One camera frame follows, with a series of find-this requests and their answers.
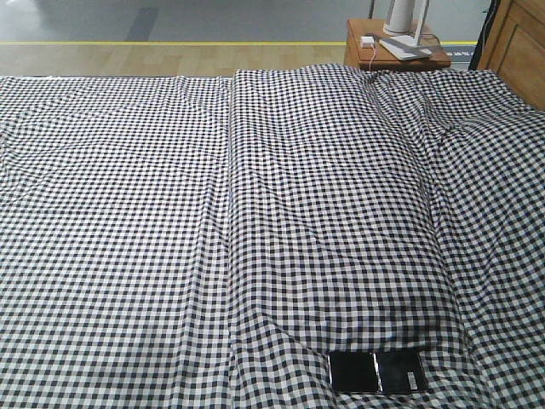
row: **gingham bed sheet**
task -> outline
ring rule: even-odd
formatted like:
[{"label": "gingham bed sheet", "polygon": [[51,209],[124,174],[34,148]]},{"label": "gingham bed sheet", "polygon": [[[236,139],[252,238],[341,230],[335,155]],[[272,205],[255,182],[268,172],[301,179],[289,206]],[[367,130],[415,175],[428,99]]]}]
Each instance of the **gingham bed sheet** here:
[{"label": "gingham bed sheet", "polygon": [[[545,118],[491,72],[0,84],[5,406],[545,404]],[[428,392],[331,390],[397,349]]]}]

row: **wooden floor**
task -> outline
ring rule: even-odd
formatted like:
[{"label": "wooden floor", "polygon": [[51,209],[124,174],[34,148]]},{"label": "wooden floor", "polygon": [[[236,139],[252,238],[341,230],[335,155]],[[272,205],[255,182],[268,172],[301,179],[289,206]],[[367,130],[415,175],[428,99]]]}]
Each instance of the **wooden floor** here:
[{"label": "wooden floor", "polygon": [[0,45],[0,75],[231,76],[236,69],[342,63],[344,45]]}]

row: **white lamp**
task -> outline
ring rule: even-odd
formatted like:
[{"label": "white lamp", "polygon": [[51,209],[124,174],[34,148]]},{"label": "white lamp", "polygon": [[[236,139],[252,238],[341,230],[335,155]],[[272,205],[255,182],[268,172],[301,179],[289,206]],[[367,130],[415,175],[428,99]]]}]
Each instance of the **white lamp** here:
[{"label": "white lamp", "polygon": [[429,0],[422,0],[415,36],[411,37],[406,34],[412,26],[412,13],[415,7],[415,0],[392,0],[390,2],[390,9],[388,10],[386,23],[384,24],[384,32],[397,37],[383,38],[380,43],[385,49],[395,55],[398,60],[427,58],[433,53],[431,49],[420,46],[428,6]]}]

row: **bedside table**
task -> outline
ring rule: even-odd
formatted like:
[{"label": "bedside table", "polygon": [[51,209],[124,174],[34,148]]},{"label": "bedside table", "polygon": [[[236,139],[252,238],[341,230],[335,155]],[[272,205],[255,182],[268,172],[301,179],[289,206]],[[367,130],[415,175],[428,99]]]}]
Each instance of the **bedside table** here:
[{"label": "bedside table", "polygon": [[[347,22],[347,47],[344,54],[344,64],[355,66],[362,70],[369,70],[369,63],[373,57],[373,49],[359,47],[359,38],[374,36],[375,38],[388,37],[382,31],[384,20],[350,19]],[[422,60],[400,61],[391,55],[378,40],[376,41],[376,57],[371,64],[371,71],[432,71],[450,66],[450,59],[441,48],[439,41],[434,38],[423,38],[422,45],[432,49],[433,54]]]}]

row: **charger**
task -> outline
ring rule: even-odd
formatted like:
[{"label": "charger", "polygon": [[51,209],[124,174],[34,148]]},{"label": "charger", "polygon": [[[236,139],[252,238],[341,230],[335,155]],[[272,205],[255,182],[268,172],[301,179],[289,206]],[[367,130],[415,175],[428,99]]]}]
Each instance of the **charger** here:
[{"label": "charger", "polygon": [[375,39],[372,36],[362,36],[359,38],[359,47],[362,49],[372,49],[375,47]]}]

